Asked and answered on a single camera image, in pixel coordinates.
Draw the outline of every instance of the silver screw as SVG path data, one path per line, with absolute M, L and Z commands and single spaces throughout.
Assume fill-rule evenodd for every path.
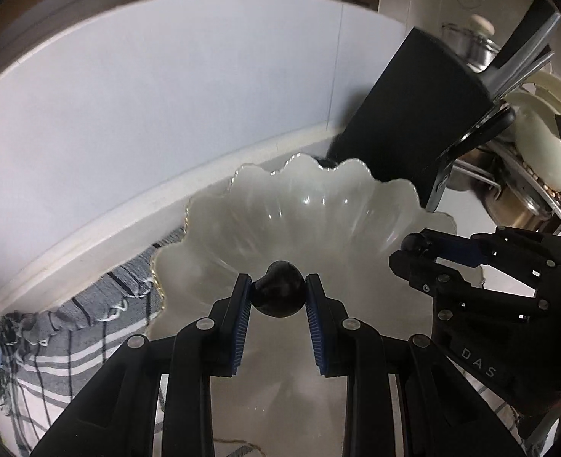
M 215 326 L 215 321 L 211 318 L 200 318 L 196 322 L 197 329 L 211 329 L 213 326 Z
M 416 347 L 427 348 L 431 344 L 431 340 L 426 335 L 418 334 L 412 337 L 412 343 Z
M 130 348 L 140 348 L 145 343 L 145 339 L 141 335 L 133 335 L 127 343 Z
M 441 321 L 449 321 L 452 319 L 452 311 L 450 310 L 441 310 L 439 313 L 437 313 L 437 317 L 441 320 Z
M 342 322 L 342 326 L 346 329 L 351 329 L 351 330 L 359 329 L 361 328 L 361 321 L 355 318 L 346 318 Z

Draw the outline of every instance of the scalloped bowl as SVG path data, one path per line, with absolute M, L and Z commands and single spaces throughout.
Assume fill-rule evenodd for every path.
M 253 280 L 275 260 L 319 273 L 328 297 L 381 334 L 431 334 L 432 299 L 392 273 L 388 257 L 424 228 L 456 233 L 454 220 L 420 207 L 407 180 L 380 183 L 358 160 L 323 169 L 296 155 L 278 172 L 240 168 L 223 195 L 189 204 L 183 241 L 161 248 L 152 269 L 165 309 L 152 339 L 175 335 L 230 296 L 238 273 Z M 482 271 L 458 267 L 474 284 Z M 239 439 L 267 457 L 340 456 L 346 380 L 315 365 L 306 312 L 285 319 L 252 308 L 242 365 L 212 378 L 216 439 Z

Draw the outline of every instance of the white wall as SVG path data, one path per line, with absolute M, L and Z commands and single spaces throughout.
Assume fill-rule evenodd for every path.
M 134 224 L 131 201 L 155 212 L 161 184 L 342 123 L 403 37 L 334 0 L 144 0 L 23 57 L 0 76 L 0 308 L 60 248 Z

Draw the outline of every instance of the striped cloth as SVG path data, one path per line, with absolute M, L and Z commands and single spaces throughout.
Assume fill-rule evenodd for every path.
M 161 307 L 149 261 L 163 245 L 178 242 L 182 228 L 106 273 L 55 312 L 10 314 L 2 319 L 2 406 L 11 419 L 19 457 L 27 457 L 63 409 L 130 335 L 145 332 Z M 461 372 L 516 437 L 518 415 L 471 375 Z M 168 375 L 157 404 L 154 456 L 160 455 Z M 265 457 L 245 441 L 215 440 L 215 455 Z

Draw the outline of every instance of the black knife block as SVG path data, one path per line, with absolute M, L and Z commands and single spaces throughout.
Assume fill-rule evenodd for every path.
M 477 74 L 439 39 L 413 29 L 327 157 L 358 158 L 383 182 L 408 179 L 421 206 L 434 210 L 449 174 L 444 153 L 492 108 Z

